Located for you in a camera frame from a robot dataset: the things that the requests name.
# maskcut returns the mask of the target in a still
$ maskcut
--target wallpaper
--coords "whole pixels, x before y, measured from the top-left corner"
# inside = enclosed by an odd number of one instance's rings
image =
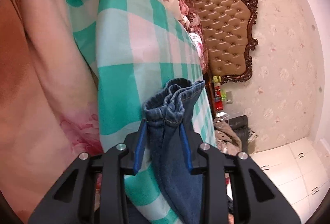
[[[313,42],[298,0],[259,0],[252,34],[259,45],[252,56],[249,81],[226,83],[231,117],[246,114],[258,135],[256,150],[276,148],[310,133],[315,109],[316,68]]]

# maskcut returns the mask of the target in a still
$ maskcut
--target headboard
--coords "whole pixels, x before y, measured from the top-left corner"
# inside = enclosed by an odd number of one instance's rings
[[[247,81],[252,76],[250,50],[258,44],[251,30],[258,0],[195,0],[209,53],[208,74],[222,83]]]

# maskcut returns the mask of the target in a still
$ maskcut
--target blue denim jeans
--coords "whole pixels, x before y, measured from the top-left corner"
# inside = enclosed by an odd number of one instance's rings
[[[144,105],[152,166],[159,188],[178,217],[198,224],[202,203],[201,175],[190,175],[184,161],[179,125],[191,123],[193,108],[205,85],[177,78]]]

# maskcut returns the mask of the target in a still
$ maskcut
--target green and white checkered cloth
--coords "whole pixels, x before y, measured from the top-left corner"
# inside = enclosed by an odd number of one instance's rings
[[[77,45],[99,78],[100,138],[104,151],[136,132],[142,105],[176,77],[202,80],[197,50],[162,0],[67,0]],[[203,90],[193,114],[203,141],[215,145]],[[151,223],[181,223],[153,174],[148,148],[126,194]]]

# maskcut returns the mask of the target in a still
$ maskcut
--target wall socket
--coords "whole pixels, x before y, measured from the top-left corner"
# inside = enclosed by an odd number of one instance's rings
[[[234,100],[233,100],[233,94],[231,91],[226,92],[226,96],[227,96],[227,104],[233,104]]]

